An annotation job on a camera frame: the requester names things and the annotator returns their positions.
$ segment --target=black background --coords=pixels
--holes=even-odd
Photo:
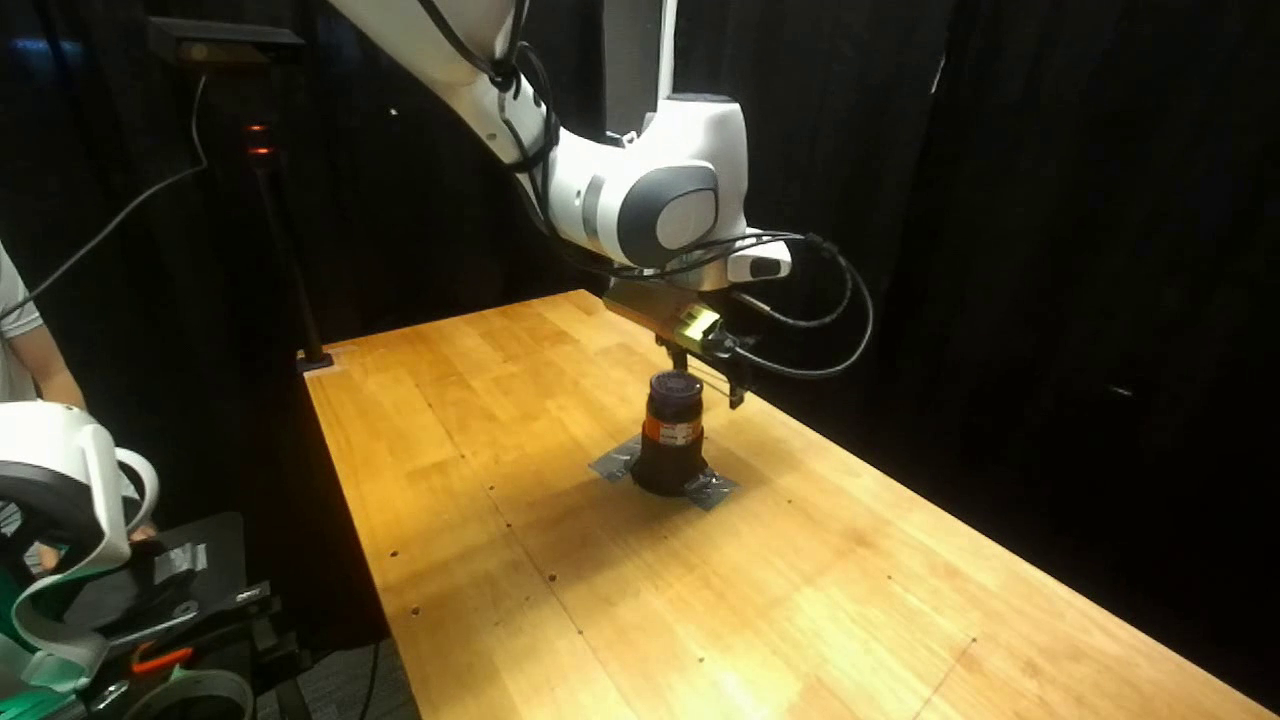
[[[197,163],[197,80],[144,18],[282,23],[296,69],[212,76],[212,162],[42,302],[164,525],[234,508],[317,649],[381,631],[298,392],[298,324],[242,123],[266,120],[325,341],[592,283],[508,177],[318,0],[0,5],[0,235],[36,283]],[[601,132],[601,5],[543,0],[557,107]],[[1227,686],[1280,701],[1280,5],[683,0],[677,88],[734,95],[753,224],[870,281],[838,381],[759,395]],[[820,270],[790,283],[801,304]],[[770,335],[790,359],[853,346]]]

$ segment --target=wooden table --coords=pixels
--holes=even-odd
[[[668,358],[589,294],[326,353],[308,392],[428,720],[1267,716],[717,376],[723,503],[601,480]]]

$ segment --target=wooden tabletop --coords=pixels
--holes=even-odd
[[[589,294],[326,353],[308,392],[428,720],[1272,716],[712,371],[726,502],[605,480],[668,358]]]

